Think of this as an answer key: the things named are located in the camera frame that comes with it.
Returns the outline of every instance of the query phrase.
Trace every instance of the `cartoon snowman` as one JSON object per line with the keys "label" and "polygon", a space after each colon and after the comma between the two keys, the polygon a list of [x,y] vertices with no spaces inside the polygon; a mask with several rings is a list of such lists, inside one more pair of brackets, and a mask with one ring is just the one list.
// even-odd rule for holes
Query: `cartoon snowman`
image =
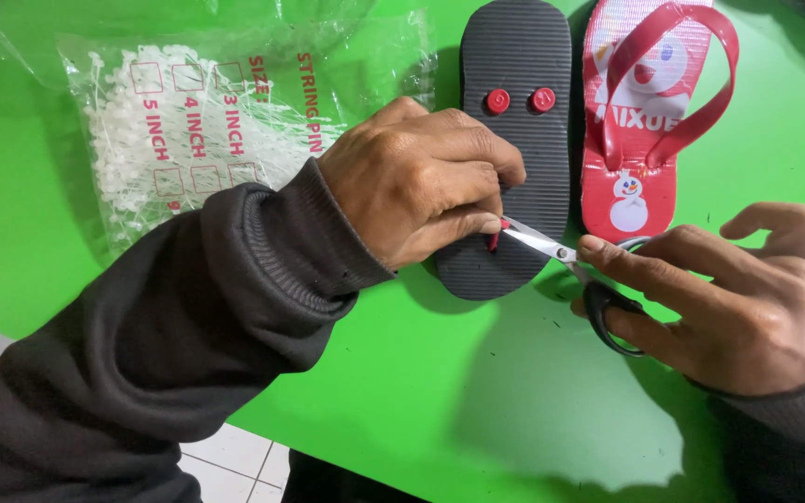
{"label": "cartoon snowman", "polygon": [[[592,59],[601,75],[601,85],[595,95],[599,104],[608,103],[607,65],[611,54],[617,51],[619,40],[612,41],[607,30],[599,30],[595,38]],[[642,109],[645,116],[664,116],[681,119],[688,109],[690,96],[680,93],[675,96],[661,96],[677,85],[688,69],[688,52],[678,37],[666,35],[639,63],[623,76],[620,86],[614,92],[610,103],[617,107]]]}
{"label": "cartoon snowman", "polygon": [[630,177],[629,170],[620,171],[620,178],[614,184],[614,197],[611,205],[611,223],[624,233],[641,229],[648,221],[648,204],[641,198],[641,182]]}

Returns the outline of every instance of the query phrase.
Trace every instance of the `sleeve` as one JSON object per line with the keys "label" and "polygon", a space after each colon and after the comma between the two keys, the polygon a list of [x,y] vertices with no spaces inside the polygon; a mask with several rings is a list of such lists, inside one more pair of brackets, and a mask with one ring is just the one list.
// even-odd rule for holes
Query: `sleeve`
{"label": "sleeve", "polygon": [[757,399],[711,397],[738,501],[805,503],[805,389]]}
{"label": "sleeve", "polygon": [[179,442],[311,368],[357,291],[393,277],[313,159],[165,222],[2,355],[0,501],[200,501]]}

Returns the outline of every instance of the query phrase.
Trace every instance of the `green tabletop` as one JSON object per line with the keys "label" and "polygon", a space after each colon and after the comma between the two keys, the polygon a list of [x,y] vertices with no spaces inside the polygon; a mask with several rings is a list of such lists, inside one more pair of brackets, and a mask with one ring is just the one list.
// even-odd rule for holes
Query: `green tabletop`
{"label": "green tabletop", "polygon": [[[177,32],[244,26],[254,12],[329,19],[427,6],[437,103],[452,107],[457,46],[483,3],[285,0],[277,13],[243,0],[0,2],[0,42],[39,77],[0,44],[0,331],[28,335],[108,260],[80,117],[57,75],[56,31]],[[572,26],[590,7],[556,5]],[[679,157],[675,215],[710,230],[753,201],[805,202],[805,16],[771,0],[719,8],[741,37],[737,90],[720,123]],[[714,44],[695,107],[725,75]],[[550,264],[518,292],[469,303],[424,267],[404,269],[362,294],[314,370],[283,376],[230,422],[439,503],[728,500],[703,394],[654,360],[601,345],[562,299],[578,291]]]}

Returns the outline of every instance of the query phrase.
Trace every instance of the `person's right hand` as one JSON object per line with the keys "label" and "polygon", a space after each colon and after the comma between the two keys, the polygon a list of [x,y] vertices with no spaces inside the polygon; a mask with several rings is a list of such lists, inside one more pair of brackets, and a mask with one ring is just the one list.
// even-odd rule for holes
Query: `person's right hand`
{"label": "person's right hand", "polygon": [[[772,233],[758,250],[725,241],[762,229]],[[679,225],[635,253],[583,236],[581,259],[682,315],[675,323],[660,323],[610,308],[607,327],[689,378],[727,393],[758,396],[804,387],[805,205],[752,204],[719,233]],[[585,315],[581,299],[572,309]]]}
{"label": "person's right hand", "polygon": [[341,211],[388,269],[469,234],[499,232],[499,182],[526,178],[511,143],[460,110],[429,114],[410,97],[345,132],[318,162]]}

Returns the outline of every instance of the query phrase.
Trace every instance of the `scissors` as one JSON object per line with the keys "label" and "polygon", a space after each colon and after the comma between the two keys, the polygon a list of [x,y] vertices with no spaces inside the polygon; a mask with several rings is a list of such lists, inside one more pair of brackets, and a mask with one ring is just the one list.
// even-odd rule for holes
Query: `scissors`
{"label": "scissors", "polygon": [[[638,349],[628,349],[622,347],[611,338],[610,333],[605,326],[605,309],[608,306],[620,308],[628,313],[635,313],[647,316],[641,304],[626,297],[622,293],[614,290],[610,286],[592,278],[586,269],[579,265],[576,258],[576,250],[568,248],[554,239],[540,233],[539,231],[529,228],[527,225],[514,220],[513,218],[502,217],[503,223],[507,222],[508,226],[505,228],[503,224],[503,232],[510,235],[514,239],[530,246],[532,249],[542,252],[551,258],[554,258],[565,265],[567,269],[573,272],[573,275],[582,283],[582,299],[586,305],[586,315],[588,322],[592,325],[598,338],[601,342],[614,351],[625,356],[644,356],[645,354]],[[650,237],[633,237],[617,244],[620,248],[630,251],[633,248],[643,245],[650,241]]]}

